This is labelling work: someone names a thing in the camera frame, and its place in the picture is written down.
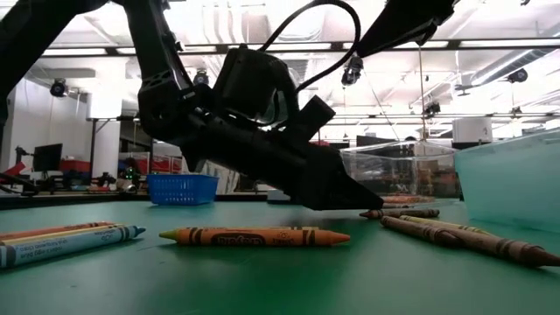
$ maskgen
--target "blue plastic basket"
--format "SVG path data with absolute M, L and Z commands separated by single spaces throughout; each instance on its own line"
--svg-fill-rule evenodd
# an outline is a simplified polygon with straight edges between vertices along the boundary
M 207 175 L 148 175 L 150 199 L 156 205 L 201 205 L 213 202 L 218 178 Z

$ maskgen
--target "green table surface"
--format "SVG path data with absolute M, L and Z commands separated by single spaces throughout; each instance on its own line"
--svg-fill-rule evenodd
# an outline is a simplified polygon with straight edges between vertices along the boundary
M 560 254 L 560 234 L 469 222 Z M 116 202 L 4 211 L 0 231 L 87 221 L 147 227 L 139 240 L 0 272 L 0 314 L 558 314 L 560 269 L 528 269 L 439 248 L 365 220 L 360 211 L 218 202 Z M 319 226 L 352 236 L 332 248 L 180 248 L 183 226 Z

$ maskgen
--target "blue crayon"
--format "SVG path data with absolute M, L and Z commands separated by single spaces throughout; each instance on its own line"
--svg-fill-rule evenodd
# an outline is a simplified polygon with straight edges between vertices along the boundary
M 124 242 L 139 236 L 145 230 L 145 227 L 137 226 L 114 227 L 101 231 L 0 246 L 0 269 Z

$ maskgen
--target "robotic arm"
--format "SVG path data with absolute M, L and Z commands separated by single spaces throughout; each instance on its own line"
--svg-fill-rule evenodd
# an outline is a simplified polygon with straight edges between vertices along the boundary
M 415 40 L 422 44 L 458 0 L 388 0 L 385 10 L 354 43 L 361 57 Z M 0 23 L 0 99 L 7 94 L 72 18 L 107 0 L 19 0 Z M 139 115 L 150 136 L 179 146 L 191 171 L 205 160 L 260 179 L 314 210 L 378 209 L 382 199 L 347 176 L 340 154 L 309 143 L 334 116 L 317 96 L 298 108 L 287 66 L 263 49 L 231 49 L 213 88 L 193 85 L 164 19 L 166 0 L 118 0 L 126 11 L 142 72 Z M 335 4 L 315 0 L 307 7 Z M 347 10 L 355 19 L 350 7 Z M 360 26 L 357 24 L 359 38 Z M 0 103 L 0 123 L 7 117 Z M 271 130 L 261 129 L 263 125 Z

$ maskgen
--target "clear plastic bin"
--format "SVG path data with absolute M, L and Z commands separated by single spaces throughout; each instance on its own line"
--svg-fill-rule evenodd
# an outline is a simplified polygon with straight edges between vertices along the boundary
M 395 142 L 340 151 L 346 172 L 381 196 L 456 198 L 456 150 L 426 142 Z
M 560 129 L 455 155 L 469 217 L 560 232 Z

